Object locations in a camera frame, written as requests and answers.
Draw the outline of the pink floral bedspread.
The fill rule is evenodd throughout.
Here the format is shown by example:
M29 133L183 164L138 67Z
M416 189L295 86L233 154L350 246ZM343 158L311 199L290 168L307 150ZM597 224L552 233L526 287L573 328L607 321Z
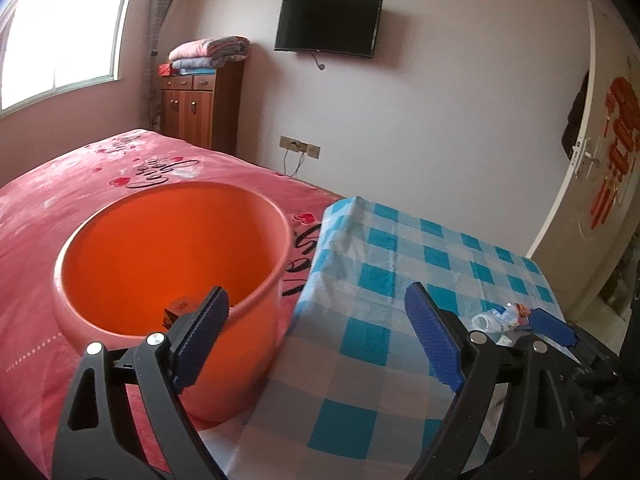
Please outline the pink floral bedspread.
M138 344L220 286L227 327L183 402L202 427L247 408L280 347L334 196L131 130L1 191L1 416L43 472L63 401L95 340Z

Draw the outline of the window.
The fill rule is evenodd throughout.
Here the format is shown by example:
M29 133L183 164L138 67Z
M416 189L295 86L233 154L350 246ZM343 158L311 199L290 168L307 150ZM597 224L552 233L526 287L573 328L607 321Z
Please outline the window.
M129 0L15 0L1 27L1 113L118 79Z

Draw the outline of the blue white checkered cloth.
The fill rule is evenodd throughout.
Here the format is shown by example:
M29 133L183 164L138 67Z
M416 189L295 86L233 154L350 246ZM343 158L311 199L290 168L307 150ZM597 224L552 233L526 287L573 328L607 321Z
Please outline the blue white checkered cloth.
M452 399L404 298L422 284L463 322L560 306L536 263L361 197L326 208L306 284L251 410L202 432L231 479L401 479Z

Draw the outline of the black wall television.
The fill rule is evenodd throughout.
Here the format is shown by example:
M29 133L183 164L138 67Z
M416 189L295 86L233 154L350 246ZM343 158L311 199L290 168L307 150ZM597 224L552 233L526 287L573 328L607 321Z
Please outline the black wall television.
M274 50L373 58L383 0L283 0Z

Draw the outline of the red chinese knot decoration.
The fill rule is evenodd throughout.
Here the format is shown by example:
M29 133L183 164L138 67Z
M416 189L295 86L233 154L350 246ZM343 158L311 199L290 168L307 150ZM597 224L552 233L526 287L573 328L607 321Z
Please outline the red chinese knot decoration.
M626 193L639 157L639 98L628 78L611 81L605 96L604 168L599 191L590 208L590 229L604 226Z

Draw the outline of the white door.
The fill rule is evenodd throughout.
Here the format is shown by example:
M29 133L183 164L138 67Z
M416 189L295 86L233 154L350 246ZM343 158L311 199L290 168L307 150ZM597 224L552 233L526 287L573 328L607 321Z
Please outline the white door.
M527 255L565 316L581 314L639 223L639 59L596 6L582 122L565 177Z

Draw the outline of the wall power outlet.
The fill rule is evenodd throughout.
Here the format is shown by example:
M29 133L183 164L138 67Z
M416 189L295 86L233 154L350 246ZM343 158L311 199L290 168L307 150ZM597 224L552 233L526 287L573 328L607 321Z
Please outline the wall power outlet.
M318 159L320 156L320 148L318 145L308 144L303 141L290 138L289 136L280 136L279 146L285 151L303 153L313 159Z

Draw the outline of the grey plaid curtain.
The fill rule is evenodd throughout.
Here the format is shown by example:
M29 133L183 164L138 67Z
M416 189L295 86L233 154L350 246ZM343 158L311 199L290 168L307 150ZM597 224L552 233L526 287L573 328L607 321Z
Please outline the grey plaid curtain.
M141 125L149 129L152 125L151 106L153 103L153 80L156 60L158 57L158 42L160 30L168 14L172 0L149 0L149 24L146 35L146 50L143 64L141 87L140 118Z

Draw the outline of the orange plastic bucket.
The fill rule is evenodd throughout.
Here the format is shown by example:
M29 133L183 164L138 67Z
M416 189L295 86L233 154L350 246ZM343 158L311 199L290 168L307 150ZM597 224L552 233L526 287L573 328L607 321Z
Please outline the orange plastic bucket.
M93 341L134 347L163 330L171 301L200 305L222 287L228 321L181 401L196 418L224 422L255 401L278 352L292 243L282 210L246 188L148 188L103 208L66 240L53 273L54 316L77 352Z

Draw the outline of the wooden cabinet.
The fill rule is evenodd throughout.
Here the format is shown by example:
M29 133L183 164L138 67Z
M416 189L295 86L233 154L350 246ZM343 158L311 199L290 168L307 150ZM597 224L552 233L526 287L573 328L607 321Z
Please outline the wooden cabinet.
M234 155L244 65L231 62L212 74L160 78L160 133Z

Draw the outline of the folded pink blanket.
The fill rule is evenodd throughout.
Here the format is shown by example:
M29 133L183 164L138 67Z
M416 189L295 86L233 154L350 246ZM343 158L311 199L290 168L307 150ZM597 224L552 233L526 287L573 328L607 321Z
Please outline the folded pink blanket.
M213 74L228 63L243 62L250 54L250 40L242 36L204 38L179 44L157 65L160 77Z

